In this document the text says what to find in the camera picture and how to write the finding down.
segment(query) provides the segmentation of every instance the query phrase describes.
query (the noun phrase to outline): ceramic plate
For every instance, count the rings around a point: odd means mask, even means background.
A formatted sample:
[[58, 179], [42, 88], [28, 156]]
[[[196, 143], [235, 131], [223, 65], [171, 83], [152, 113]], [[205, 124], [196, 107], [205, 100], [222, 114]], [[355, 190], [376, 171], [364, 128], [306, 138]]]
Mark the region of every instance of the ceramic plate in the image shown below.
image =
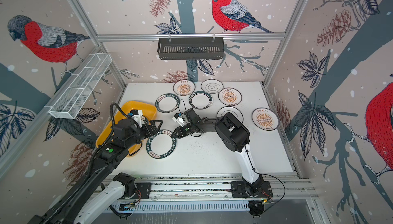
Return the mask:
[[156, 100], [155, 106], [159, 112], [170, 113], [177, 109], [179, 97], [176, 94], [163, 94]]
[[275, 130], [279, 124], [277, 115], [267, 108], [255, 109], [251, 117], [255, 125], [263, 130]]
[[219, 93], [223, 88], [224, 85], [219, 80], [209, 79], [202, 82], [200, 85], [203, 91], [209, 94], [216, 94]]
[[219, 111], [217, 112], [217, 117], [221, 117], [227, 113], [232, 113], [235, 118], [237, 118], [241, 123], [243, 123], [243, 114], [240, 112], [240, 110], [236, 109], [235, 107], [231, 107], [231, 106], [226, 106], [223, 107], [221, 109], [219, 109]]
[[146, 151], [149, 156], [156, 159], [168, 157], [176, 147], [176, 138], [171, 138], [171, 135], [172, 132], [169, 130], [160, 130], [151, 136], [146, 143]]
[[219, 93], [219, 99], [223, 104], [234, 106], [242, 101], [242, 94], [234, 88], [224, 88]]
[[180, 80], [173, 85], [173, 91], [181, 96], [187, 96], [194, 92], [195, 84], [190, 80]]
[[204, 91], [197, 91], [190, 95], [188, 102], [193, 108], [203, 110], [213, 104], [213, 98]]

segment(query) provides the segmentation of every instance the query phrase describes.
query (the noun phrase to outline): black cable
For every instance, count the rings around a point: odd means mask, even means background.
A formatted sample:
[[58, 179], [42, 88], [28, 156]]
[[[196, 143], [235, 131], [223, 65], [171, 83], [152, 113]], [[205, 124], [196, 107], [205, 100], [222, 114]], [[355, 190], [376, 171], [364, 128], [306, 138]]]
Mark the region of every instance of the black cable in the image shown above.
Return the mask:
[[[246, 153], [247, 153], [247, 156], [248, 156], [248, 160], [250, 161], [252, 170], [253, 170], [256, 174], [262, 174], [262, 173], [258, 173], [257, 171], [255, 171], [255, 168], [254, 168], [254, 166], [253, 166], [252, 163], [251, 163], [251, 158], [250, 158], [250, 156], [248, 155], [248, 150], [247, 150], [246, 148], [245, 148], [245, 150], [246, 150]], [[270, 177], [273, 177], [273, 178], [277, 179], [277, 180], [282, 184], [282, 186], [284, 187], [284, 194], [282, 195], [282, 197], [281, 197], [277, 202], [274, 202], [274, 203], [272, 204], [272, 206], [270, 206], [270, 207], [268, 207], [266, 210], [264, 210], [263, 213], [265, 213], [266, 211], [268, 211], [268, 209], [270, 209], [271, 207], [273, 207], [276, 203], [280, 202], [281, 199], [284, 198], [284, 196], [285, 196], [285, 186], [284, 186], [284, 183], [283, 183], [282, 181], [280, 181], [279, 178], [277, 178], [277, 177], [275, 177], [275, 176], [273, 176], [273, 175], [270, 175], [270, 174], [263, 174], [263, 175], [267, 175], [267, 176], [270, 176]]]

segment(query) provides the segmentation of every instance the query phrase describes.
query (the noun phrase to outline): white plate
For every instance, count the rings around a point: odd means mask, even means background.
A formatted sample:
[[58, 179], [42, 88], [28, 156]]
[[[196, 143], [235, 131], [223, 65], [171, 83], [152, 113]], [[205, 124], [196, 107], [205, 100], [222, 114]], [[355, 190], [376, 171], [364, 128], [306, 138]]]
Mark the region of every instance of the white plate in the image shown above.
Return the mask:
[[190, 80], [180, 80], [173, 85], [173, 91], [181, 96], [187, 96], [194, 92], [195, 84]]
[[197, 91], [190, 95], [188, 102], [193, 108], [204, 110], [213, 104], [213, 98], [204, 91]]
[[255, 109], [251, 117], [255, 125], [263, 130], [275, 130], [279, 124], [277, 115], [267, 108]]
[[223, 88], [224, 85], [219, 80], [209, 79], [202, 82], [200, 85], [203, 91], [209, 94], [216, 94], [219, 93]]
[[217, 112], [217, 117], [221, 117], [227, 113], [232, 113], [235, 118], [237, 118], [241, 123], [243, 123], [243, 114], [240, 112], [240, 110], [236, 109], [235, 107], [231, 107], [231, 106], [226, 106], [223, 107], [221, 109], [219, 109], [219, 111]]
[[224, 88], [219, 93], [219, 99], [223, 104], [234, 106], [242, 101], [242, 94], [234, 88]]

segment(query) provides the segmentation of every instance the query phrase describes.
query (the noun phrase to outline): bird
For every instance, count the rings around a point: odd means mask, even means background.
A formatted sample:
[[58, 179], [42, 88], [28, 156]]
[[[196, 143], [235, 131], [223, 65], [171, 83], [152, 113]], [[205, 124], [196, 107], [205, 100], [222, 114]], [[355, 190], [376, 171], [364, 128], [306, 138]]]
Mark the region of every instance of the bird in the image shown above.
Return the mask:
[[360, 136], [355, 134], [352, 127], [348, 123], [353, 142], [354, 136], [368, 141], [382, 157], [386, 163], [386, 167], [381, 172], [375, 172], [369, 165], [364, 165], [376, 177], [376, 185], [380, 185], [379, 177], [388, 171], [393, 171], [393, 83], [390, 83], [377, 94], [366, 108], [366, 129], [367, 135]]
[[67, 70], [67, 61], [72, 56], [79, 55], [76, 49], [79, 44], [90, 39], [82, 34], [72, 33], [60, 27], [46, 26], [33, 21], [24, 15], [17, 15], [8, 21], [8, 31], [11, 38], [20, 40], [38, 58], [52, 63], [64, 63], [64, 73], [71, 73]]
[[240, 4], [237, 0], [212, 0], [213, 18], [224, 31], [232, 30], [240, 32], [245, 28], [258, 28], [265, 32], [272, 33], [262, 27], [247, 7]]

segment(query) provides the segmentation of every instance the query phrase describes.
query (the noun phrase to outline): white table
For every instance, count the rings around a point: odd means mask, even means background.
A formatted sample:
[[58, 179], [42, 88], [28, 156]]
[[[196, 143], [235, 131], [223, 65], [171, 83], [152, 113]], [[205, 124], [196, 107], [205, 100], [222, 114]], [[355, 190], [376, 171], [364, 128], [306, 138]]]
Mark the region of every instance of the white table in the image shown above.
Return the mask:
[[[265, 131], [258, 128], [251, 119], [251, 113], [259, 107], [268, 108], [259, 82], [229, 82], [223, 83], [225, 88], [235, 88], [242, 94], [242, 101], [235, 107], [243, 113], [243, 124], [250, 131], [250, 150], [255, 162], [257, 172], [284, 173], [293, 172], [284, 146], [277, 130]], [[155, 104], [156, 99], [166, 93], [173, 92], [174, 83], [130, 83], [124, 91], [120, 106], [136, 100], [148, 104]], [[200, 91], [201, 83], [195, 83], [195, 91]], [[187, 109], [189, 96], [179, 96], [185, 101]], [[226, 106], [218, 99], [218, 94], [212, 94], [213, 104], [205, 110], [194, 109], [197, 115], [214, 118], [217, 111]], [[171, 113], [158, 112], [156, 119], [164, 121], [161, 129], [174, 131], [179, 126], [172, 120], [175, 110]], [[150, 157], [146, 151], [146, 144], [132, 158], [125, 158], [110, 174], [111, 177], [124, 172], [141, 177], [182, 177], [182, 176], [237, 176], [241, 169], [235, 158], [235, 153], [230, 151], [219, 136], [214, 132], [202, 134], [194, 138], [187, 136], [177, 139], [177, 145], [171, 155], [162, 159]]]

